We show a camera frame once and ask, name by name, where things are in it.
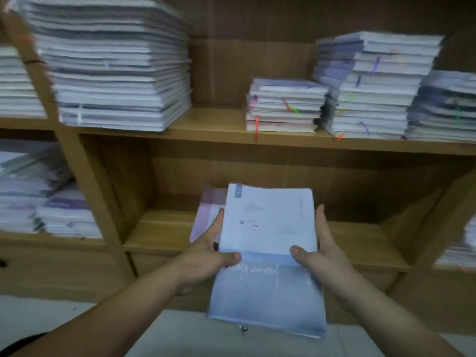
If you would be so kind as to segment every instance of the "bookshelf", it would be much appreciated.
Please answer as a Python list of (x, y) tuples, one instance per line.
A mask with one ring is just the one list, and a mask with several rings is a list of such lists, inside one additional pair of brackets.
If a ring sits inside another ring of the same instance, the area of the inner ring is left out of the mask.
[[(474, 270), (434, 264), (476, 214), (476, 145), (338, 141), (322, 130), (260, 133), (255, 142), (241, 109), (251, 76), (308, 77), (315, 39), (361, 29), (450, 35), (437, 66), (476, 72), (467, 42), (476, 1), (164, 1), (191, 24), (195, 106), (163, 133), (59, 123), (44, 66), (30, 63), (38, 56), (22, 37), (28, 28), (15, 12), (0, 15), (48, 114), (1, 118), (2, 137), (55, 138), (104, 237), (0, 234), (0, 258), (11, 261), (0, 270), (0, 293), (100, 300), (187, 247), (205, 185), (308, 186), (366, 278), (432, 328), (476, 334)], [(40, 287), (28, 274), (36, 266)], [(169, 307), (204, 311), (210, 288)], [(326, 308), (330, 323), (355, 323), (327, 295)]]

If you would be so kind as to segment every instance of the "person's left hand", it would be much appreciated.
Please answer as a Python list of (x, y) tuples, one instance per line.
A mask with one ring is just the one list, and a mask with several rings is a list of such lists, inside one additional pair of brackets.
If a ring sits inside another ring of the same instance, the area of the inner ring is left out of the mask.
[(219, 253), (213, 249), (215, 237), (223, 224), (223, 213), (223, 208), (220, 208), (210, 228), (172, 261), (180, 270), (182, 291), (215, 275), (220, 268), (241, 261), (241, 253)]

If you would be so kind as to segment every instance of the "stack of books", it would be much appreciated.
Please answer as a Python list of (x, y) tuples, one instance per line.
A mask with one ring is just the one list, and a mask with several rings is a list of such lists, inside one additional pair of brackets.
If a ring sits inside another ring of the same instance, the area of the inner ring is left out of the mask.
[(313, 132), (328, 88), (307, 80), (256, 78), (247, 96), (247, 131)]
[(0, 118), (46, 119), (15, 47), (0, 38)]
[(44, 205), (37, 215), (45, 230), (56, 237), (102, 238), (98, 225), (76, 183), (68, 184)]
[(36, 207), (71, 179), (56, 142), (0, 139), (0, 230), (36, 233)]
[(434, 70), (408, 114), (409, 139), (476, 142), (476, 74)]
[(461, 268), (476, 267), (476, 216), (466, 224), (463, 238), (452, 243), (436, 264)]
[(290, 254), (292, 245), (317, 251), (311, 189), (268, 189), (230, 183), (207, 187), (190, 240), (224, 207), (219, 252), (240, 252), (241, 262), (222, 268), (208, 317), (322, 337), (326, 332), (319, 283)]
[(313, 79), (330, 87), (322, 126), (335, 137), (400, 139), (442, 39), (362, 31), (317, 40)]
[(190, 106), (187, 25), (160, 0), (25, 0), (67, 125), (162, 131)]

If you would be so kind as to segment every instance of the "forearm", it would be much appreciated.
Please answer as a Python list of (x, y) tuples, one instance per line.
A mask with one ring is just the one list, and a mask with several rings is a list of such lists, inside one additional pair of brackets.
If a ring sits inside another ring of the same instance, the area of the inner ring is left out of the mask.
[(123, 356), (180, 289), (167, 264), (62, 325), (15, 356)]
[(358, 273), (341, 297), (386, 357), (462, 356)]

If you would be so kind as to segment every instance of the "blue rectangle logo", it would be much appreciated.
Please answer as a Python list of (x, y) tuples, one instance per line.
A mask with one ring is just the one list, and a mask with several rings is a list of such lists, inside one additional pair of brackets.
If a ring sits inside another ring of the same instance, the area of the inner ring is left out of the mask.
[(236, 189), (235, 189), (235, 198), (240, 199), (241, 198), (241, 191), (243, 190), (243, 186), (241, 184), (237, 184)]

